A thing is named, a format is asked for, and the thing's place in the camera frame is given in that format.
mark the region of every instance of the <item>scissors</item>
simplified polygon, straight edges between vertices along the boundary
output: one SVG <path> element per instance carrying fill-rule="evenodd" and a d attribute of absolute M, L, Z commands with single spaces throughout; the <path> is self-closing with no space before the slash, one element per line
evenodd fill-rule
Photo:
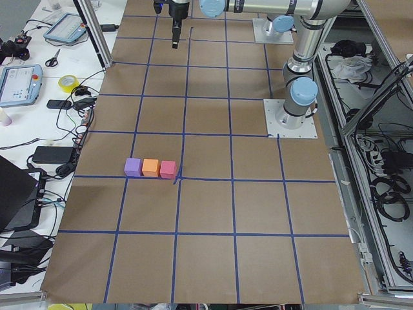
<path fill-rule="evenodd" d="M 54 57 L 50 58 L 49 60 L 46 60 L 46 63 L 45 63 L 46 67 L 56 67 L 57 66 L 57 64 L 59 63 L 57 61 L 57 57 L 58 57 L 59 53 L 60 53 L 60 48 L 56 52 L 56 54 L 54 54 Z"/>

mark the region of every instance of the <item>white plastic bag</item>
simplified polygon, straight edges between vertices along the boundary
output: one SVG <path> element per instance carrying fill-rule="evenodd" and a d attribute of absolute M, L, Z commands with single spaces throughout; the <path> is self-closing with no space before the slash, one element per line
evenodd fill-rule
<path fill-rule="evenodd" d="M 365 73 L 372 67 L 372 60 L 367 57 L 354 56 L 344 58 L 333 70 L 338 79 L 348 79 L 351 83 L 364 81 Z"/>

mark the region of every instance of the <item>colored block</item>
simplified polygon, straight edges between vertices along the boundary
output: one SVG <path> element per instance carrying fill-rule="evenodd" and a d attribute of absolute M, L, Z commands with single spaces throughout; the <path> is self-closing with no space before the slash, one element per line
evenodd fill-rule
<path fill-rule="evenodd" d="M 127 176 L 141 176 L 143 161 L 139 158 L 127 158 L 125 163 L 125 174 Z"/>
<path fill-rule="evenodd" d="M 176 162 L 163 160 L 160 173 L 163 179 L 174 179 L 176 176 Z"/>
<path fill-rule="evenodd" d="M 142 173 L 144 176 L 158 177 L 160 168 L 161 163 L 159 160 L 150 160 L 147 158 L 143 160 Z"/>

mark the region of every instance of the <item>white mounting plate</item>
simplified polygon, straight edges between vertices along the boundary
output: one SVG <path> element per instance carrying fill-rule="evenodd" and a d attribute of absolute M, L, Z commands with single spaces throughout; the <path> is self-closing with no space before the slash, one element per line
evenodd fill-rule
<path fill-rule="evenodd" d="M 284 32 L 283 34 L 274 34 L 273 36 L 268 36 L 264 31 L 264 24 L 267 20 L 263 18 L 253 18 L 252 24 L 254 26 L 254 37 L 256 43 L 265 44 L 294 44 L 292 39 L 291 31 Z"/>
<path fill-rule="evenodd" d="M 306 118 L 304 124 L 298 129 L 287 129 L 276 120 L 276 111 L 283 108 L 284 99 L 264 99 L 265 120 L 267 122 L 267 134 L 269 138 L 297 138 L 317 139 L 316 126 L 312 118 Z"/>

